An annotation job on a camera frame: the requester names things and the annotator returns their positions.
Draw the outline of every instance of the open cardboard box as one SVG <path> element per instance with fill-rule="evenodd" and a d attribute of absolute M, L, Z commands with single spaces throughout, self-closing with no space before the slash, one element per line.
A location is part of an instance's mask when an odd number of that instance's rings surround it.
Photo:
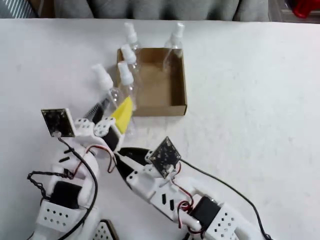
<path fill-rule="evenodd" d="M 134 116 L 183 116 L 187 110 L 187 93 L 183 57 L 170 55 L 171 65 L 163 70 L 167 48 L 141 48 L 137 54 L 142 87 L 138 89 Z M 123 61 L 119 49 L 117 63 Z M 117 85 L 120 73 L 117 70 Z"/>

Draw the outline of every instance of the yellow foam pad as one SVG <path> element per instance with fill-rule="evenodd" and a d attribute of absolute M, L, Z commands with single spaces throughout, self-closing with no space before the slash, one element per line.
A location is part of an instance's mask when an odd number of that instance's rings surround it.
<path fill-rule="evenodd" d="M 111 115 L 112 118 L 115 118 L 115 125 L 121 134 L 124 134 L 127 130 L 132 116 L 132 109 L 133 102 L 128 96 Z"/>

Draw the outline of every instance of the hole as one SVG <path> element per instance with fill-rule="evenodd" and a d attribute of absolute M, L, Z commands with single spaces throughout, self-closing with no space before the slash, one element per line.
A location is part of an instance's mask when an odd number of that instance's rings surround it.
<path fill-rule="evenodd" d="M 165 205 L 167 202 L 167 198 L 165 194 L 162 194 L 162 204 Z"/>
<path fill-rule="evenodd" d="M 170 210 L 173 211 L 175 209 L 175 202 L 173 199 L 170 200 Z"/>

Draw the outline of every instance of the white spray nozzle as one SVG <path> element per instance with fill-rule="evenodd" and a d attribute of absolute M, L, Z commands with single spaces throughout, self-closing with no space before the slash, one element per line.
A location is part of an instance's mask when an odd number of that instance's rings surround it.
<path fill-rule="evenodd" d="M 91 69 L 98 77 L 100 86 L 103 90 L 108 91 L 114 87 L 114 82 L 112 81 L 111 76 L 109 75 L 109 73 L 107 73 L 101 63 L 92 66 Z"/>
<path fill-rule="evenodd" d="M 122 85 L 132 84 L 134 82 L 134 76 L 130 72 L 128 64 L 125 61 L 121 61 L 118 63 L 118 68 Z"/>
<path fill-rule="evenodd" d="M 138 41 L 137 33 L 135 31 L 135 26 L 132 22 L 124 23 L 125 34 L 128 42 L 134 44 Z"/>
<path fill-rule="evenodd" d="M 134 64 L 137 61 L 137 57 L 134 51 L 132 51 L 129 44 L 125 44 L 121 47 L 121 52 L 123 55 L 124 60 L 128 64 Z"/>
<path fill-rule="evenodd" d="M 175 38 L 181 39 L 184 35 L 184 30 L 185 30 L 185 25 L 182 22 L 177 22 L 173 29 L 172 36 L 174 36 Z"/>

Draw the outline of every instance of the white table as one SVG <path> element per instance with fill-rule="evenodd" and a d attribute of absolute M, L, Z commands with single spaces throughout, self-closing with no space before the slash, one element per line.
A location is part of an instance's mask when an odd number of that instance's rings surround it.
<path fill-rule="evenodd" d="M 0 239 L 33 231 L 40 192 L 27 180 L 49 170 L 62 148 L 41 108 L 69 107 L 81 117 L 101 96 L 90 67 L 111 67 L 125 41 L 124 20 L 0 20 Z M 135 21 L 143 46 L 161 47 L 170 21 Z M 169 136 L 184 159 L 236 187 L 257 206 L 277 240 L 319 239 L 320 26 L 186 22 L 184 117 L 136 118 L 137 139 L 154 149 Z M 100 162 L 98 205 L 120 239 L 181 239 L 170 222 Z M 256 223 L 235 193 L 204 179 Z"/>

